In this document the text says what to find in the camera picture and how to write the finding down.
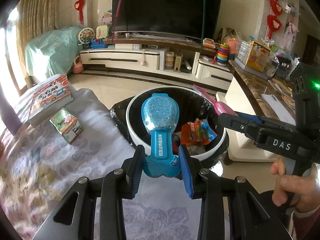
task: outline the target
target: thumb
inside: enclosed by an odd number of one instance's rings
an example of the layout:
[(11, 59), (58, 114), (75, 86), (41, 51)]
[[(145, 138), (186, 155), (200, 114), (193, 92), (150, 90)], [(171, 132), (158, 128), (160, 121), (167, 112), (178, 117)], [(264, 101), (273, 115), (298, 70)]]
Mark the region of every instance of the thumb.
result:
[(288, 192), (307, 195), (316, 187), (316, 180), (311, 177), (299, 177), (293, 175), (284, 175), (281, 178), (280, 186)]

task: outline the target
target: yellow box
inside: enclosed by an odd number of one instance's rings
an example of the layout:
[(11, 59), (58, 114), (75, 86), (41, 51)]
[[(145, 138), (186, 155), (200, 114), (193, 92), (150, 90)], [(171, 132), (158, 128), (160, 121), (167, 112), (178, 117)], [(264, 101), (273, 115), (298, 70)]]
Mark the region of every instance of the yellow box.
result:
[(262, 72), (267, 64), (270, 48), (258, 41), (252, 41), (251, 50), (245, 65), (258, 72)]

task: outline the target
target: light green fabric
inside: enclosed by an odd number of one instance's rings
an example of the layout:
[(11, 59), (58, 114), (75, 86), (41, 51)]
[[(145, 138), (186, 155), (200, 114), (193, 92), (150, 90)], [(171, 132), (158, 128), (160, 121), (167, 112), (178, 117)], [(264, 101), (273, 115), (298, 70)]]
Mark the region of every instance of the light green fabric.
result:
[(77, 45), (77, 26), (48, 31), (29, 41), (25, 47), (26, 69), (30, 76), (44, 81), (55, 74), (66, 74), (82, 46)]

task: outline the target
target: hand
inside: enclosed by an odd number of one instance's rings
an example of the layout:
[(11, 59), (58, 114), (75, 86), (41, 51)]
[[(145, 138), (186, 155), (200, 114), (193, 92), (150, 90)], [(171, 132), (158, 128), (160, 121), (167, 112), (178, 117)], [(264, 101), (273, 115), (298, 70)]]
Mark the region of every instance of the hand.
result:
[(314, 164), (309, 177), (285, 175), (284, 159), (280, 157), (270, 168), (273, 175), (277, 175), (275, 190), (272, 195), (273, 203), (281, 206), (288, 200), (286, 191), (300, 194), (296, 205), (298, 212), (306, 213), (320, 206), (320, 185), (318, 169)]

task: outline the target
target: tile floor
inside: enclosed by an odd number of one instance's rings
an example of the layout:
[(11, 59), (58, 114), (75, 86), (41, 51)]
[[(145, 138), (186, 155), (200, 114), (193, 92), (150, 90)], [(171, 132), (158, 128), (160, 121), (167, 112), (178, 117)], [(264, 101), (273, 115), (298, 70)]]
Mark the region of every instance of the tile floor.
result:
[[(128, 74), (120, 73), (119, 75), (128, 76)], [(152, 81), (160, 80), (155, 78), (149, 78), (152, 79), (151, 82), (145, 82), (117, 77), (78, 74), (71, 75), (68, 79), (76, 89), (91, 89), (107, 108), (111, 108), (115, 103), (126, 98), (135, 96), (143, 90), (162, 86), (158, 83), (152, 83)], [(183, 83), (168, 80), (162, 81), (173, 85), (191, 87)], [(223, 165), (222, 176), (234, 179), (236, 176), (242, 175), (249, 180), (258, 192), (263, 192), (273, 189), (275, 184), (276, 177), (270, 174), (270, 166), (271, 163), (233, 163), (229, 166)]]

